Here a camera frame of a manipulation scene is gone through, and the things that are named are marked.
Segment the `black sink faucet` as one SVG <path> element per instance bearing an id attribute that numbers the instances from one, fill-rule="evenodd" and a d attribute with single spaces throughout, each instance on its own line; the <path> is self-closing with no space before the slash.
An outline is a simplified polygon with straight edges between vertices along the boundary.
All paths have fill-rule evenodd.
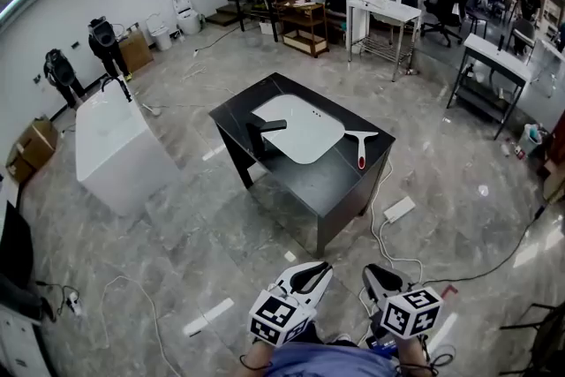
<path id="1" fill-rule="evenodd" d="M 265 150 L 262 134 L 286 129 L 287 121 L 284 119 L 265 121 L 262 118 L 256 118 L 248 122 L 245 126 L 252 144 L 252 151 L 255 155 L 259 156 Z"/>

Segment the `large cardboard box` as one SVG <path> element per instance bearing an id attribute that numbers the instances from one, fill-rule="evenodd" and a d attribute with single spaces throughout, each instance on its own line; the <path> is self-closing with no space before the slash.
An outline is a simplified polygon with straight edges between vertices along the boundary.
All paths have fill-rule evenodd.
<path id="1" fill-rule="evenodd" d="M 24 161 L 34 170 L 39 170 L 55 153 L 57 139 L 55 126 L 48 119 L 39 118 L 21 133 L 15 146 Z"/>

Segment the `white bathtub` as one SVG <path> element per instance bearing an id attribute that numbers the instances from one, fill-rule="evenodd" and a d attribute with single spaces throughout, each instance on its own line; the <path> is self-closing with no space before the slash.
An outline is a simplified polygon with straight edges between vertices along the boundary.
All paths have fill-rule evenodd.
<path id="1" fill-rule="evenodd" d="M 179 175 L 179 168 L 131 96 L 128 102 L 119 84 L 111 82 L 76 112 L 77 180 L 121 216 L 138 213 L 152 195 Z"/>

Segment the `black left wristband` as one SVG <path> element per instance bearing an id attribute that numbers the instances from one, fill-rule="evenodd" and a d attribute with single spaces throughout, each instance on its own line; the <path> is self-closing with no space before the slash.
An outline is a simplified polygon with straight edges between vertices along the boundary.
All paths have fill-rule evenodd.
<path id="1" fill-rule="evenodd" d="M 249 355 L 241 355 L 239 357 L 239 361 L 241 366 L 253 372 L 265 370 L 272 365 L 272 362 L 270 360 L 267 362 L 265 362 L 264 360 L 251 362 Z"/>

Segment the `white sink stand with faucet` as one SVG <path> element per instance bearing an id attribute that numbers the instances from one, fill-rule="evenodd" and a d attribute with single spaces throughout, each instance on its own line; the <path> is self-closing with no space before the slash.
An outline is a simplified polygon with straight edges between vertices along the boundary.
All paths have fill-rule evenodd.
<path id="1" fill-rule="evenodd" d="M 396 82 L 402 64 L 411 69 L 416 34 L 422 11 L 393 0 L 347 0 L 345 46 L 348 62 L 353 50 L 359 54 L 381 57 L 394 65 L 392 81 Z M 370 18 L 389 26 L 387 41 L 372 37 Z"/>

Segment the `black right wristband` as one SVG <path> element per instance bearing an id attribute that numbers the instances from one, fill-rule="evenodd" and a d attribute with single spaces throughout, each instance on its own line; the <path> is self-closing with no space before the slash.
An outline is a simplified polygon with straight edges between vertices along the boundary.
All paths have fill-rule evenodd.
<path id="1" fill-rule="evenodd" d="M 431 377 L 433 369 L 430 366 L 422 366 L 412 363 L 399 363 L 395 371 L 397 374 L 405 374 L 412 377 Z"/>

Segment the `black office chair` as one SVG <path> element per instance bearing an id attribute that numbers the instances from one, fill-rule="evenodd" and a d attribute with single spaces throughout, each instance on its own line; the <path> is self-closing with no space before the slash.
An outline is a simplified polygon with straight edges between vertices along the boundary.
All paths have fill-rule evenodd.
<path id="1" fill-rule="evenodd" d="M 455 31 L 459 29 L 465 18 L 465 6 L 468 0 L 425 0 L 426 12 L 435 17 L 433 23 L 423 22 L 420 28 L 420 36 L 437 33 L 445 40 L 445 45 L 451 47 L 451 38 L 457 44 L 463 42 L 463 38 Z"/>

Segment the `small cardboard box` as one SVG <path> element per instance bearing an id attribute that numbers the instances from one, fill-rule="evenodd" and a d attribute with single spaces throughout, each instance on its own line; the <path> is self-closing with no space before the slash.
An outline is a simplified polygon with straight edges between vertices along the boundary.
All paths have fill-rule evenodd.
<path id="1" fill-rule="evenodd" d="M 9 155 L 5 168 L 11 178 L 20 185 L 34 174 L 34 168 L 18 152 Z"/>

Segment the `white-topped black frame washstand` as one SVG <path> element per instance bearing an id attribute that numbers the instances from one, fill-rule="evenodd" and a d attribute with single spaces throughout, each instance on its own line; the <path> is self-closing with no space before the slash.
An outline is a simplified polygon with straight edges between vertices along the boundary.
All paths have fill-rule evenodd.
<path id="1" fill-rule="evenodd" d="M 464 41 L 464 53 L 456 76 L 456 81 L 448 98 L 447 109 L 454 99 L 463 100 L 475 109 L 490 117 L 498 126 L 493 136 L 497 140 L 516 108 L 524 89 L 531 83 L 531 71 L 528 66 L 501 48 L 503 36 L 498 45 L 494 45 L 476 34 L 469 34 Z M 488 77 L 476 81 L 471 74 L 477 74 L 475 64 L 484 65 Z M 502 76 L 514 89 L 509 96 L 500 97 L 500 89 L 493 83 L 493 75 Z"/>

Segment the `black table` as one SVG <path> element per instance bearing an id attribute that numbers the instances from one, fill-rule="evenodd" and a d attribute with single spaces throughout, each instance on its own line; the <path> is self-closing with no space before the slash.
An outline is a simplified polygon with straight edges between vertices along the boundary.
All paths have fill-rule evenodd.
<path id="1" fill-rule="evenodd" d="M 343 135 L 320 159 L 298 164 L 264 138 L 264 152 L 257 156 L 246 124 L 252 111 L 281 94 L 294 94 L 341 121 L 344 130 L 378 132 L 365 140 L 365 168 L 358 168 L 358 140 Z M 274 72 L 235 94 L 210 113 L 245 187 L 253 184 L 249 169 L 259 164 L 281 187 L 290 192 L 317 218 L 316 254 L 371 206 L 389 153 L 396 139 L 378 126 L 296 81 Z"/>

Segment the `small white toilet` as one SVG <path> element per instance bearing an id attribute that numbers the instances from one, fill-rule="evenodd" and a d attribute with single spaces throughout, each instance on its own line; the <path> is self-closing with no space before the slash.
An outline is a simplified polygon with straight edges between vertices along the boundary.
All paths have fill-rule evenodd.
<path id="1" fill-rule="evenodd" d="M 169 27 L 161 19 L 159 13 L 153 13 L 146 19 L 147 30 L 154 44 L 160 51 L 166 51 L 172 47 Z"/>

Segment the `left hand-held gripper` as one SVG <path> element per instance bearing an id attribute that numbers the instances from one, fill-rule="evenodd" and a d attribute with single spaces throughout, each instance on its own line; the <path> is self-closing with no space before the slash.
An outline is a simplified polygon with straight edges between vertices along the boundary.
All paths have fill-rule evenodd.
<path id="1" fill-rule="evenodd" d="M 263 290 L 249 312 L 249 332 L 270 345 L 284 345 L 300 335 L 316 314 L 334 271 L 326 261 L 287 268 Z"/>

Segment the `white power strip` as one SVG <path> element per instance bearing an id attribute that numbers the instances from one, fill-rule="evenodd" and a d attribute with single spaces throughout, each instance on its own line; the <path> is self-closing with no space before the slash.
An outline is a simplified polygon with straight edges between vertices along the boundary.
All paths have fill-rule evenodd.
<path id="1" fill-rule="evenodd" d="M 404 215 L 408 214 L 415 207 L 414 201 L 410 196 L 405 196 L 399 200 L 392 207 L 389 207 L 383 212 L 386 220 L 389 223 L 394 223 Z"/>

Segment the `tall cardboard box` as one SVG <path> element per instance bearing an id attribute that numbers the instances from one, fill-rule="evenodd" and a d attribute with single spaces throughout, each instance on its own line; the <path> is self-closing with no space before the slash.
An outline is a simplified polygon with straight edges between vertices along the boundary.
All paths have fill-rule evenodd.
<path id="1" fill-rule="evenodd" d="M 131 73 L 136 72 L 154 60 L 145 36 L 139 29 L 128 34 L 118 45 L 126 66 Z"/>

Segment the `white and red squeegee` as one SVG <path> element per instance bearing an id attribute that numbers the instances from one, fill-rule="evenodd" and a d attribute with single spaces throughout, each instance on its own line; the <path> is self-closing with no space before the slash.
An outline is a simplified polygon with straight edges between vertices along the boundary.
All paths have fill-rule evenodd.
<path id="1" fill-rule="evenodd" d="M 365 168 L 366 155 L 365 155 L 365 140 L 379 135 L 378 132 L 362 132 L 362 131 L 349 131 L 345 130 L 344 134 L 358 140 L 358 168 L 363 170 Z"/>

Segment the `wooden shelf cart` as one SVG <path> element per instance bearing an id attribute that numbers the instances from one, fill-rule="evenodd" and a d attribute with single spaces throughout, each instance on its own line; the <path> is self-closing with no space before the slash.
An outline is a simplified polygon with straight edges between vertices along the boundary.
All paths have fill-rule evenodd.
<path id="1" fill-rule="evenodd" d="M 308 0 L 273 0 L 282 43 L 310 57 L 329 51 L 324 4 Z"/>

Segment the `white toilet with raised lid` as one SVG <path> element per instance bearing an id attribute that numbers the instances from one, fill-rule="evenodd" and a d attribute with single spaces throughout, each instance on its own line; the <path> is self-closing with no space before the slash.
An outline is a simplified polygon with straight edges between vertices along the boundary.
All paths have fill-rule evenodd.
<path id="1" fill-rule="evenodd" d="M 201 30 L 200 14 L 193 8 L 191 0 L 172 0 L 177 25 L 184 35 L 198 34 Z"/>

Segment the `person's right forearm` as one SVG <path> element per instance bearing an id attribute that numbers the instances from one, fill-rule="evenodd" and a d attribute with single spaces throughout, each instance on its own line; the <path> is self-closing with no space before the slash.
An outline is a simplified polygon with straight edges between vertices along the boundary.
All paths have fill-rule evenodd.
<path id="1" fill-rule="evenodd" d="M 417 337 L 412 337 L 410 339 L 396 337 L 395 344 L 397 347 L 399 363 L 412 363 L 428 366 L 422 345 Z M 412 377 L 411 375 L 401 375 L 402 377 Z"/>

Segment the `black wristband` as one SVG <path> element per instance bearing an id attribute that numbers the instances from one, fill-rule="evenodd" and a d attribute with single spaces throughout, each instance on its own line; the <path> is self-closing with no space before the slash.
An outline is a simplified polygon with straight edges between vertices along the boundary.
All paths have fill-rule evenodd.
<path id="1" fill-rule="evenodd" d="M 412 377 L 431 377 L 433 369 L 430 366 L 422 366 L 412 363 L 399 363 L 395 371 L 397 374 L 405 374 Z"/>
<path id="2" fill-rule="evenodd" d="M 241 355 L 239 357 L 239 361 L 241 366 L 253 372 L 265 370 L 272 365 L 272 362 L 270 360 L 267 362 L 265 362 L 264 360 L 251 362 L 249 355 Z"/>

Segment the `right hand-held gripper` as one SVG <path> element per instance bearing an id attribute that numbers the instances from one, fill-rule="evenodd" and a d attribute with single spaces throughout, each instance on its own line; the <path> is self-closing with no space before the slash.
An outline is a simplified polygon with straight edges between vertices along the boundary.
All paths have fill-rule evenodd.
<path id="1" fill-rule="evenodd" d="M 373 302 L 380 301 L 382 291 L 401 293 L 382 302 L 378 321 L 381 328 L 402 339 L 410 339 L 434 327 L 443 307 L 443 299 L 434 289 L 412 290 L 418 283 L 404 272 L 376 264 L 364 266 L 362 280 Z"/>

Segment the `phone with lit screen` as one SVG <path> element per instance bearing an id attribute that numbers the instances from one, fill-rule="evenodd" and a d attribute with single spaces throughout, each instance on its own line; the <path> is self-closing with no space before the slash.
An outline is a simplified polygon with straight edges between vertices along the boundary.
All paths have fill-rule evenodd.
<path id="1" fill-rule="evenodd" d="M 397 352 L 396 342 L 391 336 L 384 336 L 382 338 L 370 336 L 366 338 L 365 343 L 370 350 L 379 353 L 394 355 Z"/>

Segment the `black bathtub faucet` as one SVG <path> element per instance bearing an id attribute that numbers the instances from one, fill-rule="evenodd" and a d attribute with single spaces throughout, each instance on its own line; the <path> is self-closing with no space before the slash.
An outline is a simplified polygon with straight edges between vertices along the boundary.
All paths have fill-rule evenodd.
<path id="1" fill-rule="evenodd" d="M 121 79 L 119 76 L 114 77 L 114 76 L 109 76 L 109 75 L 107 75 L 106 77 L 104 77 L 104 78 L 102 79 L 101 91 L 104 92 L 104 91 L 105 91 L 105 87 L 106 87 L 108 84 L 110 84 L 111 82 L 116 82 L 116 83 L 118 83 L 119 86 L 120 86 L 120 88 L 121 88 L 121 90 L 122 90 L 122 92 L 123 92 L 123 94 L 124 94 L 124 97 L 126 98 L 126 100 L 127 100 L 128 102 L 132 102 L 131 93 L 129 92 L 129 90 L 128 90 L 128 88 L 127 88 L 127 86 L 126 86 L 124 80 Z"/>

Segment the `white sink basin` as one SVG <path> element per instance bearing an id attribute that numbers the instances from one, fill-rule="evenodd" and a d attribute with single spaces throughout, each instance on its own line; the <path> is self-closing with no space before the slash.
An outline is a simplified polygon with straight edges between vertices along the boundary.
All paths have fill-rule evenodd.
<path id="1" fill-rule="evenodd" d="M 298 164 L 316 162 L 344 135 L 341 121 L 294 94 L 278 95 L 252 113 L 266 122 L 286 121 L 285 129 L 262 136 Z"/>

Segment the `person's left forearm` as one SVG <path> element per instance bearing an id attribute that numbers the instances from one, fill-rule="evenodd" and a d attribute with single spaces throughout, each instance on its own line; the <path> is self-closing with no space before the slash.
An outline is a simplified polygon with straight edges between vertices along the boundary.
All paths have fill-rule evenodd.
<path id="1" fill-rule="evenodd" d="M 250 350 L 245 354 L 250 356 L 250 361 L 271 361 L 272 365 L 262 371 L 253 372 L 243 366 L 240 361 L 235 373 L 236 377 L 283 377 L 282 361 L 280 360 L 281 348 L 276 348 L 269 343 L 261 340 L 255 342 Z"/>

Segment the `white bucket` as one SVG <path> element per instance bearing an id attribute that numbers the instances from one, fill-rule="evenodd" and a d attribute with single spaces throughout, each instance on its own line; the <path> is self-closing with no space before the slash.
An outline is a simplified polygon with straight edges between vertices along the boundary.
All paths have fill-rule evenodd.
<path id="1" fill-rule="evenodd" d="M 542 143 L 542 134 L 536 124 L 526 124 L 518 141 L 518 146 L 526 154 L 530 155 Z"/>

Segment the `ceiling tube light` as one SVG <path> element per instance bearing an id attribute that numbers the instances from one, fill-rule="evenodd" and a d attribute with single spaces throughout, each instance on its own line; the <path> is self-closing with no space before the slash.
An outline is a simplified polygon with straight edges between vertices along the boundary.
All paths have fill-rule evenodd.
<path id="1" fill-rule="evenodd" d="M 18 6 L 23 0 L 11 0 L 1 11 L 0 11 L 0 21 L 3 21 L 8 17 L 11 12 Z"/>

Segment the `person's blue shirt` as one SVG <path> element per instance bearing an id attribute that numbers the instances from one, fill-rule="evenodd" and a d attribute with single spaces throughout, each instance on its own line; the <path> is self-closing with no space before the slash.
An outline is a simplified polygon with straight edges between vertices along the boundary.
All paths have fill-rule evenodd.
<path id="1" fill-rule="evenodd" d="M 396 377 L 396 365 L 376 352 L 350 346 L 286 343 L 263 377 Z"/>

